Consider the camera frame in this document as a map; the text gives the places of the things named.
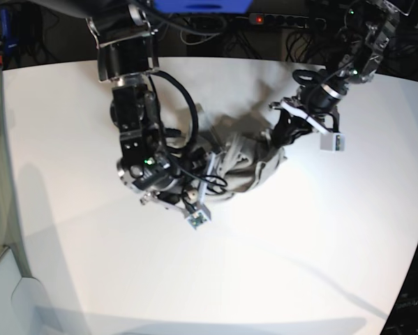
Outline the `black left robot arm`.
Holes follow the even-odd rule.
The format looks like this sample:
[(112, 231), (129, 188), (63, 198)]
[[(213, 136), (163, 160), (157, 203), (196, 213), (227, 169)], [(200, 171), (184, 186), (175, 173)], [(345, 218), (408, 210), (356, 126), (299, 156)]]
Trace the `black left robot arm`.
[(296, 94), (270, 103), (270, 109), (280, 112), (270, 132), (271, 145), (286, 147), (302, 136), (319, 133), (321, 150), (344, 151), (338, 104), (350, 85), (373, 79), (400, 21), (414, 6), (413, 1), (352, 1), (331, 39), (333, 48), (324, 68), (294, 70)]

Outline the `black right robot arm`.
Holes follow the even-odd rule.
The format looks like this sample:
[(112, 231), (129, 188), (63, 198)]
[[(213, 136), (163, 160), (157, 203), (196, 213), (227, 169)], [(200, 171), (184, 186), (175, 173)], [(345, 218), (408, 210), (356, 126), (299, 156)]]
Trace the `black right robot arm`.
[[(184, 86), (159, 68), (158, 29), (168, 25), (180, 31), (191, 27), (162, 13), (152, 1), (48, 1), (61, 13), (81, 17), (95, 39), (98, 79), (112, 83), (110, 114), (119, 129), (121, 182), (154, 202), (181, 212), (192, 226), (211, 218), (204, 203), (208, 191), (223, 191), (227, 184), (214, 170), (215, 153), (197, 143), (196, 105)], [(160, 77), (175, 87), (188, 106), (187, 135), (165, 127), (153, 82)]]

